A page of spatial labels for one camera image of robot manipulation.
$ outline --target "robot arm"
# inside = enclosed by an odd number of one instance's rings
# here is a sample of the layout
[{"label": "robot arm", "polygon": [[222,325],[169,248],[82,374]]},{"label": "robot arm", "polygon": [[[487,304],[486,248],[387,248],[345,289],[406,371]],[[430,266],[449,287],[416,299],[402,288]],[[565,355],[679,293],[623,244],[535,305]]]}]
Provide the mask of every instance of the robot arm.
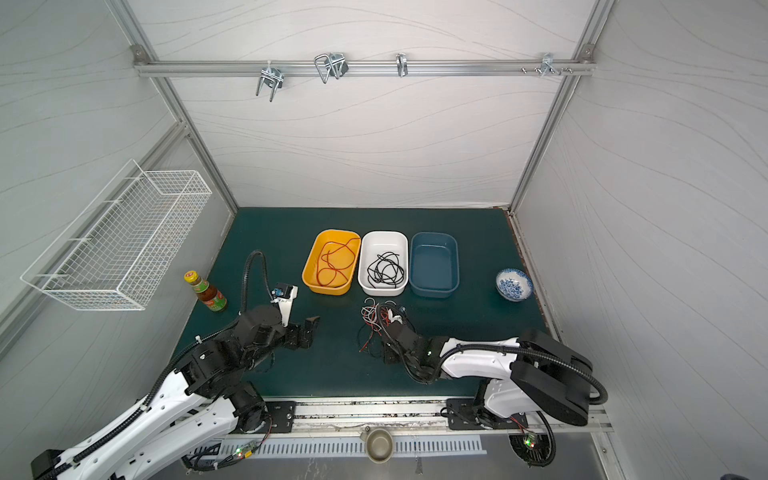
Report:
[{"label": "robot arm", "polygon": [[[309,348],[319,319],[303,325],[284,321],[298,289],[279,286],[272,305],[197,337],[166,367],[150,394],[102,430],[67,450],[40,454],[31,464],[35,480],[141,480],[217,436],[268,428],[266,403],[241,377],[277,347]],[[190,411],[193,415],[185,416]]]},{"label": "robot arm", "polygon": [[[399,322],[390,323],[384,333],[386,346],[417,382],[430,383],[438,377],[488,379],[478,393],[482,398],[476,411],[479,421],[491,423],[514,413],[542,410],[562,422],[583,426],[589,405],[607,399],[603,386],[591,376],[588,359],[535,329],[497,342],[425,338]],[[591,386],[600,396],[590,397]]]}]

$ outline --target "metal vent grate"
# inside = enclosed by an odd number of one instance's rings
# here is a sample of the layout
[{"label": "metal vent grate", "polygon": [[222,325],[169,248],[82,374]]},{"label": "metal vent grate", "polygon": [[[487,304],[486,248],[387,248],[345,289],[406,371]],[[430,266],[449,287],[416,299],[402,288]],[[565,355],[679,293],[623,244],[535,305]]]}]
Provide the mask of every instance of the metal vent grate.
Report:
[{"label": "metal vent grate", "polygon": [[[450,455],[486,455],[480,435],[397,435],[395,457],[442,457]],[[231,455],[250,439],[225,439],[218,458]],[[321,437],[314,439],[269,439],[251,458],[332,458],[365,457],[365,447],[357,437]],[[213,460],[205,456],[202,459]]]}]

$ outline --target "metal hook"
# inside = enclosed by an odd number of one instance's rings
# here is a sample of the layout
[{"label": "metal hook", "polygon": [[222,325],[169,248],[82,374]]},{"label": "metal hook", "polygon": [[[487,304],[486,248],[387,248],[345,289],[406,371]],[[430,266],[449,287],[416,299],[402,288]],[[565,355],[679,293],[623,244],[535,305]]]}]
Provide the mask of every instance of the metal hook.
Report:
[{"label": "metal hook", "polygon": [[537,68],[536,71],[540,74],[540,76],[545,76],[547,74],[555,74],[559,75],[561,72],[552,66],[552,62],[554,61],[554,57],[552,57],[551,53],[547,53],[544,55],[544,57],[541,59],[541,67]]},{"label": "metal hook", "polygon": [[408,58],[406,58],[406,54],[398,53],[395,59],[397,61],[397,76],[405,77],[408,74]]},{"label": "metal hook", "polygon": [[[320,59],[323,58],[325,60],[323,61],[323,68],[321,68]],[[339,80],[349,70],[349,66],[346,64],[346,59],[344,58],[343,53],[323,53],[317,55],[315,57],[315,68],[317,68],[317,73],[320,74],[320,80],[322,80],[323,83],[328,83],[328,79],[332,73],[333,77],[336,80]]]},{"label": "metal hook", "polygon": [[[325,66],[325,74],[323,74],[323,70],[320,70],[320,59],[325,58],[326,60],[323,62],[323,66]],[[317,55],[315,57],[315,68],[317,68],[317,73],[320,74],[320,80],[323,81],[323,83],[328,83],[328,77],[331,76],[331,69],[329,68],[331,63],[331,57],[328,56],[327,53],[321,53],[320,55]]]},{"label": "metal hook", "polygon": [[259,92],[261,91],[262,85],[266,85],[267,87],[271,88],[272,91],[270,92],[270,101],[272,101],[275,98],[275,92],[277,92],[278,88],[283,87],[283,80],[285,77],[283,76],[283,73],[278,70],[277,68],[272,68],[269,63],[267,63],[266,68],[262,68],[261,70],[261,76],[259,77],[259,83],[256,86],[256,96],[259,96]]}]

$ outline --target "white wire basket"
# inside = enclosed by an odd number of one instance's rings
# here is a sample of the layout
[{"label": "white wire basket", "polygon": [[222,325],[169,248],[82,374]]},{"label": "white wire basket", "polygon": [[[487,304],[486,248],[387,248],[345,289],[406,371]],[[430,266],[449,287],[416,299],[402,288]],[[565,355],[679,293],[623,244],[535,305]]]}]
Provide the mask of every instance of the white wire basket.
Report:
[{"label": "white wire basket", "polygon": [[[120,177],[127,167],[138,175]],[[102,200],[115,181],[127,185]],[[195,170],[145,171],[131,161],[21,279],[75,310],[144,310],[209,197]],[[84,228],[100,202],[108,205]]]}]

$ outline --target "yellow plastic tray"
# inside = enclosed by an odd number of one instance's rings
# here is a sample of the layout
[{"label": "yellow plastic tray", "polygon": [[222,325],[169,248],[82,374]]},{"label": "yellow plastic tray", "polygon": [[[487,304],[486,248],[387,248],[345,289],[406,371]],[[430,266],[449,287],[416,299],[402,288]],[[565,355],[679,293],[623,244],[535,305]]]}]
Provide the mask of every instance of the yellow plastic tray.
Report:
[{"label": "yellow plastic tray", "polygon": [[360,235],[348,230],[324,230],[315,239],[301,280],[314,293],[343,295],[349,291],[360,253]]}]

